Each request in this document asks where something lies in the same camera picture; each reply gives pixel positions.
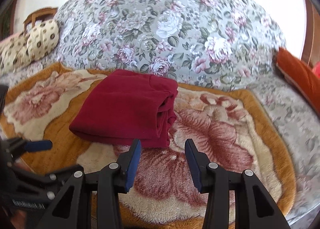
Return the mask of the person left hand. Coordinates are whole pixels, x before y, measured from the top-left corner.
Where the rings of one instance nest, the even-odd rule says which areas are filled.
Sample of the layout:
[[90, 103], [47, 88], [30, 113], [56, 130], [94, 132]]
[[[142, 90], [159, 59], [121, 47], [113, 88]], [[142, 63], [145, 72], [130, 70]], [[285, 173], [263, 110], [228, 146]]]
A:
[[27, 221], [27, 213], [25, 211], [16, 210], [10, 217], [10, 223], [15, 229], [25, 229]]

